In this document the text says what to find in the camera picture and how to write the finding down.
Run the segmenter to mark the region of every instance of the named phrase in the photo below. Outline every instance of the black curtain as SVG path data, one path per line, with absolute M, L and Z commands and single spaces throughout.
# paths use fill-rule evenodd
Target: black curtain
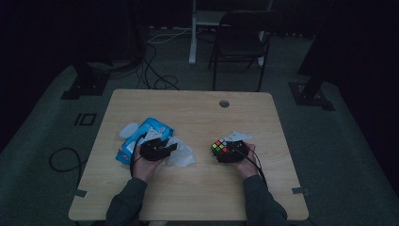
M 147 15 L 141 2 L 146 1 L 0 3 L 0 152 L 66 67 L 143 55 L 132 40 L 136 36 L 129 35 L 138 26 L 137 14 Z
M 299 73 L 338 86 L 399 194 L 399 2 L 337 0 Z

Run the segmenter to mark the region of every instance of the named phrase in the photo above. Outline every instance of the floor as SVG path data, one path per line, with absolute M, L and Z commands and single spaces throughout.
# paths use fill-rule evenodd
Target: floor
M 177 34 L 182 30 L 152 30 Z M 81 159 L 89 157 L 107 103 L 115 89 L 146 89 L 145 78 L 154 86 L 164 76 L 179 89 L 211 90 L 208 70 L 213 34 L 199 33 L 197 63 L 188 64 L 189 33 L 164 43 L 153 43 L 146 60 L 128 71 L 113 72 L 102 96 L 81 96 L 61 100 L 76 72 L 64 70 L 46 90 L 24 125 L 0 155 L 0 225 L 75 225 L 68 218 L 78 171 L 60 173 L 49 166 L 52 153 L 73 148 Z M 166 38 L 152 41 L 163 42 Z M 297 225 L 399 225 L 399 201 L 340 95 L 337 87 L 325 83 L 322 91 L 335 111 L 317 106 L 298 106 L 289 82 L 306 83 L 308 76 L 297 74 L 311 40 L 301 37 L 272 39 L 262 92 L 272 94 L 287 139 L 299 182 L 308 192 L 305 200 L 310 219 Z M 115 61 L 116 67 L 125 61 Z M 98 70 L 112 70 L 94 63 Z M 220 66 L 217 90 L 253 91 L 259 67 Z M 157 83 L 159 88 L 168 84 Z M 76 126 L 81 113 L 96 114 L 91 126 Z M 54 165 L 65 169 L 77 164 L 76 156 L 62 152 Z M 80 222 L 90 225 L 91 222 Z M 169 222 L 168 225 L 235 225 L 240 222 Z

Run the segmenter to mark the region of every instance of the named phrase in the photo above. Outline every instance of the desk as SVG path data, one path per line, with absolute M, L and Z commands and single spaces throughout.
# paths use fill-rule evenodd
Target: desk
M 221 107 L 221 100 L 230 106 Z M 124 141 L 119 131 L 148 117 L 174 128 L 174 136 L 193 149 L 197 163 L 185 168 L 158 167 L 146 191 L 142 220 L 246 220 L 238 171 L 217 163 L 210 154 L 212 143 L 232 131 L 252 135 L 248 142 L 257 145 L 269 190 L 288 218 L 308 217 L 303 195 L 291 190 L 300 185 L 270 94 L 117 89 L 79 184 L 88 194 L 73 199 L 71 219 L 105 219 L 112 198 L 130 179 L 128 166 L 115 160 Z
M 265 9 L 270 10 L 272 8 L 273 0 L 267 1 Z M 225 11 L 207 11 L 197 10 L 197 0 L 193 0 L 193 13 L 191 17 L 191 45 L 190 55 L 188 57 L 188 63 L 191 65 L 196 64 L 197 58 L 197 25 L 213 25 L 218 26 L 220 19 L 225 14 Z M 263 60 L 259 59 L 258 63 L 263 64 Z

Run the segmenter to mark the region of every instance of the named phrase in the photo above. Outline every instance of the tabletop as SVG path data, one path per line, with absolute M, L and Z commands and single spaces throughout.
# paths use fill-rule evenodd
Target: tabletop
M 219 105 L 228 102 L 228 107 Z M 131 122 L 155 118 L 174 129 L 192 148 L 197 162 L 187 167 L 163 163 L 150 181 L 142 220 L 246 220 L 242 179 L 229 164 L 211 156 L 211 145 L 233 131 L 250 134 L 248 143 L 262 163 L 269 191 L 288 219 L 308 217 L 295 167 L 273 98 L 260 92 L 117 89 L 106 109 L 70 210 L 73 220 L 105 219 L 112 198 L 130 179 L 129 167 L 115 159 L 124 139 L 120 130 Z

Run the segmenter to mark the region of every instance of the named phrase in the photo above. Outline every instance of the wire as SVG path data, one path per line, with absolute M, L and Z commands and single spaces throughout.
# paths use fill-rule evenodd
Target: wire
M 157 36 L 155 36 L 155 37 L 153 37 L 153 38 L 147 40 L 147 43 L 149 43 L 149 44 L 163 44 L 163 43 L 167 43 L 168 41 L 173 40 L 173 39 L 175 39 L 175 38 L 177 38 L 177 37 L 183 35 L 183 34 L 184 34 L 185 32 L 187 32 L 190 28 L 191 28 L 191 26 L 190 26 L 190 27 L 187 27 L 184 31 L 182 31 L 181 33 L 178 33 L 178 34 L 161 34 L 161 35 L 157 35 Z M 167 40 L 163 40 L 163 41 L 153 41 L 153 40 L 158 39 L 158 38 L 160 38 L 160 37 L 169 37 L 169 36 L 172 36 L 172 37 L 170 37 L 170 38 L 167 39 Z
M 133 168 L 134 168 L 134 166 L 135 166 L 135 162 L 137 162 L 137 161 L 141 158 L 141 156 L 140 156 L 138 159 L 134 160 L 134 159 L 135 159 L 135 156 L 136 156 L 137 143 L 138 143 L 138 141 L 140 141 L 142 138 L 146 137 L 146 135 L 147 135 L 147 133 L 144 133 L 144 134 L 140 135 L 140 136 L 137 138 L 137 140 L 136 140 L 136 142 L 135 142 L 135 145 L 134 145 L 134 147 L 133 147 L 132 156 L 130 157 L 130 165 L 129 165 L 130 175 L 131 175 L 132 177 L 133 177 Z
M 251 152 L 253 152 L 254 155 L 255 155 L 255 157 L 258 159 L 259 167 L 258 167 L 258 165 L 257 165 L 254 161 L 252 161 L 252 159 L 249 159 L 249 158 L 247 157 L 247 155 L 241 153 L 241 152 L 238 151 L 238 150 L 236 150 L 236 151 L 237 151 L 238 153 L 240 153 L 244 158 L 246 158 L 250 163 L 252 163 L 252 165 L 258 170 L 258 172 L 259 172 L 259 174 L 261 175 L 261 178 L 262 178 L 264 184 L 266 185 L 266 189 L 268 189 L 267 182 L 266 182 L 266 178 L 264 177 L 263 170 L 262 170 L 262 166 L 261 166 L 261 161 L 260 161 L 258 155 L 257 155 L 253 150 L 251 150 L 250 148 L 248 148 L 248 149 L 249 149 Z
M 175 76 L 172 76 L 172 75 L 164 75 L 164 76 L 161 76 L 161 75 L 160 75 L 159 73 L 157 73 L 156 70 L 151 66 L 151 63 L 152 63 L 153 59 L 154 59 L 155 56 L 156 56 L 156 48 L 155 48 L 155 46 L 153 46 L 153 45 L 151 45 L 151 44 L 149 44 L 149 43 L 148 43 L 148 45 L 153 49 L 154 53 L 153 53 L 152 57 L 150 58 L 150 61 L 147 61 L 145 58 L 143 58 L 143 62 L 145 62 L 147 66 L 145 67 L 144 74 L 142 74 L 141 81 L 144 83 L 144 85 L 147 86 L 148 89 L 160 89 L 160 88 L 157 86 L 157 84 L 159 84 L 160 82 L 163 82 L 164 85 L 165 85 L 163 89 L 175 88 L 176 90 L 180 90 L 180 89 L 176 86 L 176 84 L 178 83 L 178 79 L 177 79 Z M 148 70 L 149 70 L 149 69 L 158 77 L 158 79 L 155 81 L 155 83 L 154 83 L 153 86 L 150 85 L 150 82 L 149 82 L 149 80 L 148 80 Z M 170 81 L 168 81 L 167 78 L 173 78 L 173 79 L 174 79 L 173 83 L 170 82 Z
M 143 74 L 143 72 L 144 72 L 143 63 L 140 63 L 139 69 L 141 69 L 141 72 L 140 72 L 140 73 L 138 73 L 138 69 L 136 70 L 136 76 L 137 76 L 137 79 L 138 79 L 137 84 L 136 84 L 136 89 L 138 88 L 138 85 L 140 85 L 141 76 L 142 76 L 142 74 Z
M 53 158 L 54 158 L 54 156 L 56 155 L 56 154 L 58 154 L 58 153 L 60 153 L 60 152 L 62 152 L 62 151 L 71 151 L 71 152 L 73 152 L 74 153 L 74 155 L 76 156 L 76 159 L 77 159 L 77 162 L 78 162 L 78 164 L 77 164 L 77 166 L 74 166 L 74 167 L 72 167 L 72 168 L 67 168 L 67 169 L 58 169 L 58 168 L 56 168 L 55 166 L 54 166 L 54 164 L 53 164 Z M 69 171 L 72 171 L 72 170 L 75 170 L 75 169 L 79 169 L 79 171 L 78 171 L 78 177 L 77 177 L 77 183 L 76 183 L 76 188 L 77 187 L 79 187 L 79 182 L 80 182 L 80 179 L 82 178 L 82 172 L 83 172 L 83 170 L 82 170 L 82 166 L 84 165 L 84 164 L 86 164 L 87 163 L 87 159 L 85 160 L 85 161 L 81 161 L 81 158 L 80 158 L 80 156 L 79 156 L 79 153 L 75 150 L 75 149 L 73 149 L 73 148 L 61 148 L 61 149 L 58 149 L 58 150 L 56 150 L 54 153 L 52 153 L 51 155 L 50 155 L 50 157 L 49 157 L 49 165 L 50 165 L 50 167 L 51 167 L 51 169 L 53 169 L 53 170 L 55 170 L 55 171 L 57 171 L 57 172 L 69 172 Z
M 308 218 L 308 222 L 310 222 L 313 226 L 317 226 L 317 224 L 311 218 Z

